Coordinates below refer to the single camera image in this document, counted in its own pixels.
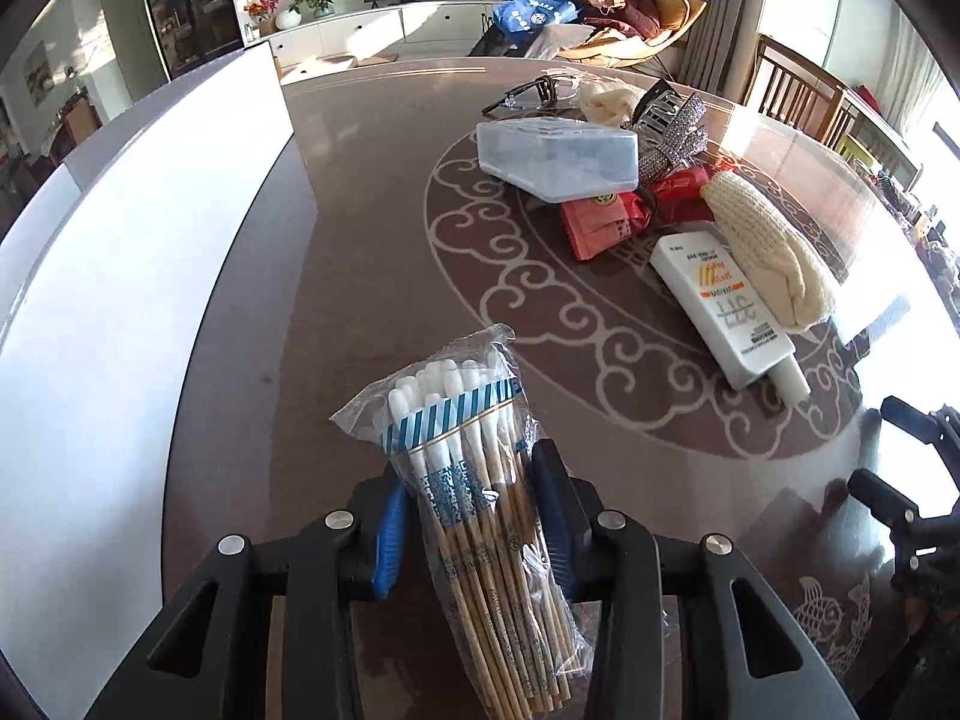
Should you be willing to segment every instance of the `bottle cap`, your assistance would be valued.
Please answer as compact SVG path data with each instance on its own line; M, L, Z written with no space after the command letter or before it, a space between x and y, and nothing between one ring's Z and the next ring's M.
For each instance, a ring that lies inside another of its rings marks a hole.
M797 358L788 354L767 371L784 405L792 409L810 396L810 385L806 382L803 370L797 364Z

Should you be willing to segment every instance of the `eyeglasses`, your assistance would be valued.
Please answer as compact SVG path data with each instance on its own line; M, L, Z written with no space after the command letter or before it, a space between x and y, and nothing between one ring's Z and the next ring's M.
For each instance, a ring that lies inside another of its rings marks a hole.
M580 77L574 74L549 74L538 79L522 83L514 89L508 90L503 97L493 105L483 109L483 115L488 116L497 108L510 108L514 111L536 111L544 108L554 108L562 100L573 100L580 88Z

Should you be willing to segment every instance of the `cabinet drawer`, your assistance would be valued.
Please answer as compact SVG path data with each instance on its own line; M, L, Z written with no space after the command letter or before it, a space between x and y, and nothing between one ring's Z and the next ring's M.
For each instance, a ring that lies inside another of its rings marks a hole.
M403 9L407 43L433 40L473 40L484 33L486 8L476 4L435 5L420 2Z
M387 46L403 42L400 10L391 9L358 13L320 24L326 56L348 53L357 59L368 59Z
M277 35L271 35L270 49L277 57L281 67L296 65L311 56L323 56L323 41L317 25L291 29Z

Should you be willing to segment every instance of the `brown tabletop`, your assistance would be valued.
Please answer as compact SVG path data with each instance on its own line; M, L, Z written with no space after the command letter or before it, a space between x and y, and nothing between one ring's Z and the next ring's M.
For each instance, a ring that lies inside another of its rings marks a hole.
M843 284L836 324L794 338L809 403L784 410L766 382L734 394L646 265L654 237L577 263L556 208L478 169L480 110L550 66L429 60L286 87L316 205L290 199L309 188L288 149L224 264L170 456L165 589L224 533L285 536L342 506L384 458L328 417L370 381L507 322L534 414L570 470L656 533L734 538L861 693L905 626L887 531L844 482L869 466L925 517L952 507L935 453L880 429L872 410L888 394L922 410L960 403L938 295L836 154L702 95L712 158L765 189ZM408 544L390 600L354 613L367 717L481 716L420 552ZM429 666L430 648L449 657Z

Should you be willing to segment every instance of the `white bottle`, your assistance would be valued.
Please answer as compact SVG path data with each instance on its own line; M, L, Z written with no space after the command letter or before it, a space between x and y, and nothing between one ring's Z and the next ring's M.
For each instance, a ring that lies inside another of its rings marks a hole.
M769 374L787 408L810 396L793 341L709 232L666 235L650 264L707 343L733 389Z

